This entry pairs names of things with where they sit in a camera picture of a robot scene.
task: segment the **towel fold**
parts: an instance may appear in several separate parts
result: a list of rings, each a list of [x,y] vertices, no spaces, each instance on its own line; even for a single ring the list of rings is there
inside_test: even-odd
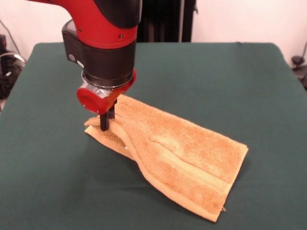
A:
[[[85,132],[136,161],[169,199],[216,222],[248,147],[125,95],[115,111],[107,132],[100,131],[99,117],[85,122]]]

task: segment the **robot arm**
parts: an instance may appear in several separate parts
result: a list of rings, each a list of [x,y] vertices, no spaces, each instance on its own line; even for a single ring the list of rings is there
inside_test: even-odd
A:
[[[117,97],[135,81],[137,27],[142,0],[30,0],[59,5],[72,20],[62,28],[69,61],[82,66],[80,103],[100,115],[101,129],[114,118]]]

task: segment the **white wall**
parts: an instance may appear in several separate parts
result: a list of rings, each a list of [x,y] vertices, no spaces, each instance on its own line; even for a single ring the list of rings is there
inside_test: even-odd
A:
[[[59,6],[26,0],[0,0],[0,18],[28,59],[35,44],[62,41],[62,27],[71,17]],[[0,32],[5,30],[0,25]],[[9,37],[8,49],[16,51]]]
[[[193,42],[273,42],[290,63],[307,40],[306,0],[197,0],[197,6]],[[58,6],[0,0],[0,18],[28,58],[36,43],[62,41],[70,16]]]
[[[306,0],[197,0],[194,42],[272,42],[285,60],[307,40]]]

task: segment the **orange towel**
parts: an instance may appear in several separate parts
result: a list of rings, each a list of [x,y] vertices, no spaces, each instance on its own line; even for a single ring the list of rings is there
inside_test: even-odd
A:
[[[137,162],[148,182],[191,212],[216,222],[248,148],[219,133],[121,95],[116,119],[87,134]]]

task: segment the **table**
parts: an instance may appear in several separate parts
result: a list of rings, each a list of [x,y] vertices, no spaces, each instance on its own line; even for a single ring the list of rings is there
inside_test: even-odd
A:
[[[38,44],[0,116],[0,229],[305,230],[307,97],[273,44],[139,43],[128,96],[249,147],[213,224],[84,133],[81,67]]]

